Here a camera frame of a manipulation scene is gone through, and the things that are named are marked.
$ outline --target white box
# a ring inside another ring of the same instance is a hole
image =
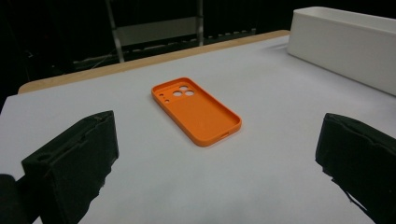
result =
[[[396,20],[327,7],[296,9],[288,53],[396,95]]]

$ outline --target orange phone case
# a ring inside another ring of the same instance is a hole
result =
[[[197,146],[210,146],[242,125],[233,111],[187,77],[155,86],[151,94]]]

